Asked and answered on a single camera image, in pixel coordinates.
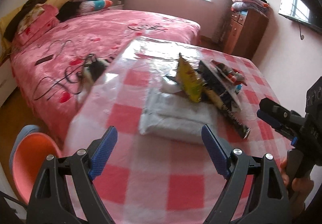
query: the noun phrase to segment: yellow snack bag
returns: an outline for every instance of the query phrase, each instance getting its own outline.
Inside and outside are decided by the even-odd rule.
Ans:
[[[197,73],[180,53],[176,79],[190,100],[201,101],[202,80],[198,78]]]

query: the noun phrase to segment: human hand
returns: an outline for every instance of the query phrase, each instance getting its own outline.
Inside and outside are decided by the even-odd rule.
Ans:
[[[287,158],[285,158],[281,162],[281,176],[285,187],[288,187],[289,177],[285,171],[286,165],[287,165]],[[314,182],[310,179],[310,177],[295,178],[292,181],[292,189],[295,192],[298,192],[298,196],[296,197],[295,201],[291,204],[291,215],[293,219],[298,217],[301,214],[301,212],[304,210],[305,208],[304,201],[313,190],[313,186],[314,186]]]

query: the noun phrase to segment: silver bolt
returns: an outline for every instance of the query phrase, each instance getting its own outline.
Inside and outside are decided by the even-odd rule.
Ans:
[[[83,156],[84,154],[86,153],[86,150],[85,149],[79,149],[78,151],[77,151],[77,155],[79,155],[79,156]]]
[[[238,148],[235,148],[234,150],[233,150],[233,152],[236,154],[236,155],[240,155],[240,154],[242,154],[243,152],[242,152],[242,150],[241,149],[238,149]]]
[[[53,158],[54,158],[54,155],[49,154],[49,155],[46,157],[46,160],[51,161]]]
[[[270,154],[270,153],[267,153],[266,155],[265,155],[265,157],[268,159],[268,160],[272,160],[273,159],[273,155],[272,154]]]

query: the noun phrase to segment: red and white tablecloth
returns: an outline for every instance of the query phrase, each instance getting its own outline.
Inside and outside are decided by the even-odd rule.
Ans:
[[[277,164],[289,144],[257,118],[264,97],[277,101],[269,84],[248,59],[182,43],[140,37],[133,40],[92,88],[70,124],[64,155],[87,148],[108,126],[118,130],[118,141],[94,185],[116,223],[203,223],[215,205],[225,180],[218,175],[201,145],[157,136],[142,136],[138,124],[150,88],[161,87],[161,77],[177,66],[178,54],[197,65],[215,59],[241,71],[248,86],[239,93],[239,118],[252,128],[242,140],[234,128],[217,116],[217,134],[248,155],[271,153]],[[245,185],[235,217],[242,214],[251,179]],[[75,199],[75,211],[83,213]]]

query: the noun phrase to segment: yellow headboard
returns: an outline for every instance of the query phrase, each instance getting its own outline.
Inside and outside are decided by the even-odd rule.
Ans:
[[[68,0],[47,0],[46,3],[60,9],[61,6],[65,4],[67,1]],[[1,46],[2,46],[2,51],[0,52],[0,63],[10,53],[10,47],[11,47],[11,43],[3,37],[4,31],[7,28],[7,25],[10,23],[10,21],[13,19],[13,17],[21,10],[21,8],[22,6],[14,9],[8,15],[0,19],[0,34],[1,34]]]

